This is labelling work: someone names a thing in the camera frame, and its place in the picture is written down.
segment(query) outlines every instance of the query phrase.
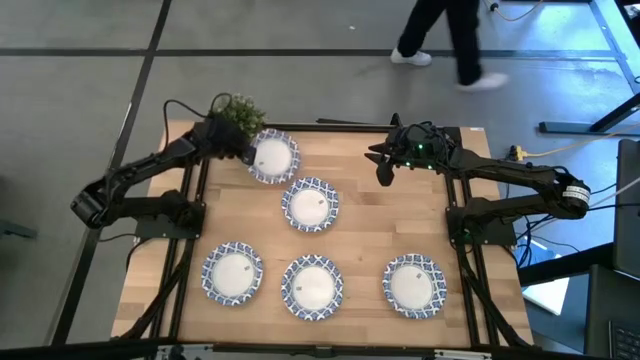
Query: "metal stand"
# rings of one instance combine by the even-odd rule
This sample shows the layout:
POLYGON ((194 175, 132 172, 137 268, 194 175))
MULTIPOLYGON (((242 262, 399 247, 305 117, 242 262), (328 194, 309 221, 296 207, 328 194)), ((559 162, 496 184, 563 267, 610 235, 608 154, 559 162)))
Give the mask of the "metal stand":
POLYGON ((521 286, 531 286, 585 273, 594 264, 613 267, 613 243, 527 266, 518 270, 518 277, 521 286))
MULTIPOLYGON (((605 115, 594 124, 566 123, 566 122, 541 122, 540 132, 547 134, 575 134, 575 135, 606 135, 612 127, 628 118, 640 108, 640 93, 635 94, 615 110, 605 115)), ((634 129, 620 136, 640 136, 640 129, 634 129)))

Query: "potted plant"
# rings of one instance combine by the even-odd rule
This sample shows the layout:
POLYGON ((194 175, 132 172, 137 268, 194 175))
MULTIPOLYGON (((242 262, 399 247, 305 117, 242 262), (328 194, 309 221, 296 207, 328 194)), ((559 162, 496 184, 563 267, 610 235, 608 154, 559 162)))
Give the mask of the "potted plant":
POLYGON ((251 97, 240 94, 217 95, 211 102, 211 111, 236 123, 250 139, 262 130, 267 119, 266 113, 255 106, 251 97))

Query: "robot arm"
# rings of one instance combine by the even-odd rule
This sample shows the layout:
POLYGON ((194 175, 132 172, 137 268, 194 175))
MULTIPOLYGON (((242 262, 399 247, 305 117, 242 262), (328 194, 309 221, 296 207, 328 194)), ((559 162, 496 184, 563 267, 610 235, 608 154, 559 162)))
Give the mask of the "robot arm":
POLYGON ((204 212, 176 190, 156 198, 125 198, 129 189, 146 179, 173 168, 199 164, 203 159, 239 157, 253 164, 255 149, 238 126, 211 113, 203 122, 162 151, 138 161, 110 170, 102 178, 87 185, 71 203, 73 212, 90 228, 113 224, 123 217, 164 214, 178 227, 190 228, 201 222, 204 212))
POLYGON ((365 156, 378 164, 382 186, 393 181, 393 167, 424 168, 446 173, 454 179, 482 178, 525 186, 537 192, 499 201, 473 198, 464 209, 466 221, 486 223, 496 217, 550 214, 560 219, 579 219, 589 208, 590 189, 564 167, 533 166, 478 156, 458 146, 431 123, 399 125, 384 143, 372 145, 365 156))

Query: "shoe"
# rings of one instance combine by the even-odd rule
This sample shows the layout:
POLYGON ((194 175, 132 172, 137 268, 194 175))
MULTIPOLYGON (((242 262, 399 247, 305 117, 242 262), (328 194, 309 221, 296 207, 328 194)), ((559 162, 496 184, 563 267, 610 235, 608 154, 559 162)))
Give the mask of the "shoe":
POLYGON ((422 51, 416 52, 415 55, 404 57, 400 54, 398 49, 393 49, 391 53, 391 62, 394 64, 411 64, 415 66, 427 66, 431 64, 431 55, 425 54, 422 51))
POLYGON ((469 85, 458 84, 458 90, 464 92, 479 92, 501 88, 509 82, 509 76, 500 73, 486 73, 478 81, 469 85))

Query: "concrete floor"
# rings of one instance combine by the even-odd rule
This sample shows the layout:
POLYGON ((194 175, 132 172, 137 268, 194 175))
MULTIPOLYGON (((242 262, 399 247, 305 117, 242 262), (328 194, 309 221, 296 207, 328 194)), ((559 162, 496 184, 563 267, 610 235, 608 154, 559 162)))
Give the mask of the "concrete floor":
MULTIPOLYGON (((174 1, 160 48, 391 49, 412 4, 174 1)), ((598 4, 632 59, 630 66, 640 73, 637 48, 612 1, 598 4)), ((146 48, 160 5, 158 0, 5 0, 0 2, 0 49, 146 48)), ((530 6, 505 2, 500 8, 515 16, 530 6)), ((608 49, 587 5, 544 4, 515 23, 487 13, 481 5, 479 16, 486 50, 608 49)), ((444 19, 428 35, 425 48, 450 49, 444 19)), ((0 219, 40 234, 34 240, 0 241, 0 348, 48 341, 84 231, 68 210, 69 202, 103 172, 141 64, 139 57, 0 57, 0 153, 11 154, 0 158, 0 219)), ((541 135, 536 125, 544 120, 593 122, 632 95, 614 61, 485 59, 484 65, 510 74, 509 86, 488 94, 460 94, 452 86, 455 63, 450 58, 436 58, 427 69, 392 66, 386 57, 156 58, 125 160, 157 148, 164 100, 177 98, 205 108, 221 91, 253 96, 273 122, 326 117, 386 123, 398 112, 407 123, 431 120, 485 127, 494 157, 504 156, 512 144, 541 152, 584 140, 541 135)), ((189 116, 177 109, 170 115, 189 116)), ((534 163, 565 165, 592 189, 600 189, 615 182, 616 149, 617 139, 604 140, 534 163)), ((144 186, 133 190, 144 192, 144 186)), ((518 188, 511 192, 524 193, 518 188)), ((104 236, 130 226, 117 224, 104 236)), ((516 228, 524 226, 518 223, 516 228)), ((557 222, 539 233, 579 249, 609 242, 612 234, 610 210, 557 222)), ((108 339, 129 248, 128 239, 98 247, 70 341, 108 339)))

